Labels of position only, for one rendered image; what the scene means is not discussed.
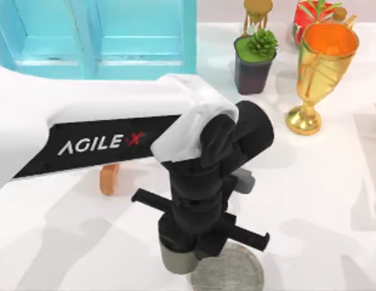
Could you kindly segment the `dark pot with green succulent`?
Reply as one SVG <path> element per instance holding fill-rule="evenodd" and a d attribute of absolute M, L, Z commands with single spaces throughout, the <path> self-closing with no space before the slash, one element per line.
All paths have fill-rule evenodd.
<path fill-rule="evenodd" d="M 237 38 L 234 81 L 239 94 L 263 92 L 269 70 L 277 55 L 278 41 L 271 30 L 259 30 L 249 36 Z"/>

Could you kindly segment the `grey round coaster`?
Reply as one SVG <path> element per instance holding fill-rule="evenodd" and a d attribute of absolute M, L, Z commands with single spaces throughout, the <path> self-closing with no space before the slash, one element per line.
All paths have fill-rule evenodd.
<path fill-rule="evenodd" d="M 263 291 L 258 258 L 241 244 L 228 242 L 218 257 L 202 260 L 190 276 L 193 291 Z"/>

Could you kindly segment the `grey cup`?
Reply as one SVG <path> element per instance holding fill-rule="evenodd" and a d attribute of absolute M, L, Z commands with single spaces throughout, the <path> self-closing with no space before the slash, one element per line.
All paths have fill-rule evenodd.
<path fill-rule="evenodd" d="M 198 265 L 195 256 L 195 240 L 189 236 L 174 238 L 159 236 L 159 246 L 164 267 L 171 273 L 186 275 Z"/>

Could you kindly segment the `small brown round object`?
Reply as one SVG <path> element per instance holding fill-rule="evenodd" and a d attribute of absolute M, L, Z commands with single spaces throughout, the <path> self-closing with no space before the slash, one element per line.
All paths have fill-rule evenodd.
<path fill-rule="evenodd" d="M 343 22 L 347 17 L 347 10 L 343 7 L 337 7 L 332 14 L 332 21 Z"/>

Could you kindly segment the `orange rounded object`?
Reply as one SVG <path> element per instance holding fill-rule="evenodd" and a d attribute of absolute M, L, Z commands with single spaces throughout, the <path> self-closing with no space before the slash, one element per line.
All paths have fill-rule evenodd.
<path fill-rule="evenodd" d="M 115 191 L 119 164 L 104 165 L 99 172 L 99 188 L 102 194 L 112 195 Z"/>

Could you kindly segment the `large gold trophy cup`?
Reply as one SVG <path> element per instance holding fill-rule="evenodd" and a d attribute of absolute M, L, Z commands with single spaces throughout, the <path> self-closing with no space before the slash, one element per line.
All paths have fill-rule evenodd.
<path fill-rule="evenodd" d="M 359 47 L 352 27 L 357 16 L 343 22 L 316 22 L 307 26 L 300 42 L 297 94 L 303 104 L 291 109 L 286 125 L 299 135 L 313 135 L 321 127 L 314 107 L 342 80 Z"/>

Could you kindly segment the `light blue rack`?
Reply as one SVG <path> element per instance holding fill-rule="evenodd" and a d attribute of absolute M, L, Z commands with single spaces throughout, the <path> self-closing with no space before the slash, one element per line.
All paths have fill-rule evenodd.
<path fill-rule="evenodd" d="M 196 0 L 0 0 L 0 65 L 55 79 L 196 71 Z"/>

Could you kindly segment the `pale grey rounded box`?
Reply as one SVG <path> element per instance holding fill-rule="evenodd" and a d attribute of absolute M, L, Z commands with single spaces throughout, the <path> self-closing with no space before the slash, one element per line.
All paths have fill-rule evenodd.
<path fill-rule="evenodd" d="M 237 178 L 237 184 L 234 191 L 241 194 L 249 194 L 252 191 L 255 185 L 255 178 L 252 176 L 250 170 L 239 168 L 233 172 L 233 176 Z"/>

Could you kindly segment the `red pot with green plant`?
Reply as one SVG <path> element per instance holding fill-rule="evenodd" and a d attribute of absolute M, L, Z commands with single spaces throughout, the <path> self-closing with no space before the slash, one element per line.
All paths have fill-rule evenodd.
<path fill-rule="evenodd" d="M 300 46 L 304 29 L 316 22 L 330 21 L 334 12 L 342 7 L 338 0 L 298 0 L 293 20 L 293 39 Z"/>

